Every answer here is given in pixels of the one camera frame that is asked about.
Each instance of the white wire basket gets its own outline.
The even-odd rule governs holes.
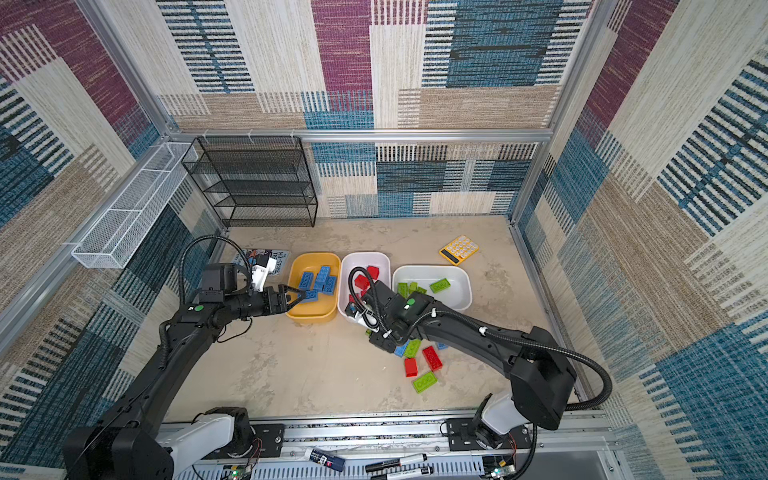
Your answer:
[[[176,192],[187,172],[181,159],[195,161],[188,143],[158,148],[72,251],[86,268],[125,268]]]

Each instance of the black cable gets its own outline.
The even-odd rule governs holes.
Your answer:
[[[227,342],[229,342],[232,339],[236,339],[240,335],[245,335],[246,333],[248,333],[248,330],[250,330],[250,327],[253,326],[253,317],[249,316],[248,317],[248,321],[249,321],[248,328],[246,328],[244,332],[238,333],[237,335],[234,335],[234,336],[231,336],[230,338],[228,338],[226,340],[219,340],[221,338],[221,336],[224,334],[224,332],[227,331],[227,326],[225,325],[224,326],[224,330],[221,331],[221,335],[219,335],[219,338],[216,339],[216,343],[227,343]]]
[[[234,242],[234,240],[231,240],[226,237],[222,237],[221,235],[203,235],[202,237],[198,237],[194,240],[192,240],[186,248],[184,248],[184,252],[181,254],[181,259],[179,260],[179,310],[184,308],[184,304],[186,303],[186,299],[184,298],[184,261],[187,259],[187,254],[190,250],[192,250],[192,247],[194,247],[196,244],[202,242],[203,240],[222,240],[224,242],[227,242],[229,245],[234,247],[235,250],[240,254],[240,259],[243,261],[243,266],[245,267],[245,270],[248,272],[248,284],[247,288],[250,288],[251,284],[253,283],[253,277],[251,276],[251,271],[248,263],[248,259],[245,257],[245,252],[243,252],[243,249],[240,248],[240,245]]]
[[[368,316],[366,315],[366,306],[362,303],[362,300],[360,297],[357,296],[357,293],[355,292],[354,288],[354,276],[355,273],[362,273],[366,279],[368,280],[368,283],[370,285],[370,292],[371,296],[373,296],[373,314],[376,316],[376,321],[378,322],[377,325],[371,324],[371,322],[368,321]],[[373,288],[373,277],[371,276],[371,273],[368,271],[368,269],[363,268],[361,266],[356,266],[352,269],[352,271],[349,272],[349,276],[346,279],[347,286],[349,287],[349,294],[352,295],[352,300],[355,303],[355,306],[357,306],[358,310],[360,310],[360,313],[362,314],[362,321],[366,323],[368,328],[375,329],[375,328],[384,328],[384,331],[388,330],[386,328],[386,324],[382,322],[382,315],[379,310],[379,296],[376,294],[376,289]]]
[[[160,324],[160,366],[158,369],[165,370],[168,365],[168,355],[170,354],[170,339],[168,338],[168,326],[170,320],[166,320]]]
[[[528,450],[528,456],[525,457],[525,461],[520,468],[515,465],[515,470],[517,471],[506,480],[518,480],[518,478],[522,477],[525,471],[528,470],[528,467],[531,466],[531,462],[533,462],[533,454],[536,453],[536,438],[538,438],[538,427],[534,423],[531,429],[531,449]]]
[[[454,318],[464,323],[465,325],[469,325],[473,329],[481,329],[484,326],[477,323],[477,321],[471,318],[470,316],[463,315],[459,312],[453,312],[453,311],[448,312],[448,311],[436,310],[435,314],[449,316],[451,318]],[[424,313],[418,319],[416,319],[416,321],[411,325],[411,328],[408,329],[406,338],[409,338],[411,336],[411,333],[413,332],[413,330],[415,330],[415,328],[418,326],[420,322],[422,322],[424,319],[430,316],[432,316],[431,310],[427,313]],[[526,340],[526,339],[518,338],[515,336],[505,335],[503,333],[496,332],[490,328],[488,328],[485,331],[485,336],[491,337],[493,339],[498,339],[504,342],[514,343],[515,345],[527,346],[528,348],[532,348],[532,349],[548,350],[550,352],[560,353],[563,356],[567,356],[568,358],[576,360],[579,363],[583,363],[584,365],[593,369],[600,376],[600,379],[603,381],[603,389],[595,397],[589,400],[585,400],[583,402],[568,403],[565,406],[566,412],[571,412],[573,410],[593,409],[594,407],[608,400],[608,397],[611,396],[611,392],[614,389],[614,384],[613,384],[613,381],[611,380],[611,376],[608,374],[608,372],[605,371],[605,369],[599,363],[595,362],[593,359],[589,358],[586,355],[581,355],[578,352],[574,352],[573,350],[569,350],[569,349],[564,349],[560,346],[549,346],[549,345],[545,345],[544,343],[535,342],[533,340]]]

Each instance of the mounting plate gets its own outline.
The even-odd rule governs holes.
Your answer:
[[[485,450],[485,447],[478,443],[478,439],[475,433],[472,432],[472,419],[447,419],[445,420],[445,427],[448,430],[448,445],[451,452],[466,452],[468,450]],[[523,433],[523,425],[514,427],[509,433],[512,438],[515,439],[515,444],[520,449],[531,448],[531,437],[526,432]],[[511,449],[512,444],[509,440],[506,440],[504,444],[499,447],[500,449]]]

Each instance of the whiteboard marker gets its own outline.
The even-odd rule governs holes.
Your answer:
[[[371,480],[406,480],[406,478],[431,475],[434,472],[435,469],[433,467],[421,467],[414,468],[413,470],[405,470],[404,472],[382,473],[381,475],[374,475],[371,477]]]
[[[403,458],[394,458],[393,460],[385,460],[384,462],[366,465],[366,473],[376,472],[377,470],[383,470],[385,468],[402,467],[404,465],[411,465],[412,463],[421,463],[426,461],[427,454],[418,453],[416,455],[409,455]]]

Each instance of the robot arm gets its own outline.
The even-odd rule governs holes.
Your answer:
[[[251,445],[247,414],[227,409],[209,412],[187,429],[156,441],[170,403],[197,360],[236,319],[285,313],[306,297],[302,290],[280,285],[263,288],[269,257],[258,258],[253,277],[259,273],[259,288],[237,288],[231,263],[206,267],[199,303],[183,305],[161,325],[161,346],[127,391],[94,427],[72,430],[62,447],[71,480],[97,478],[166,478],[174,476],[209,452],[234,442],[244,451]],[[289,302],[288,293],[293,293]]]

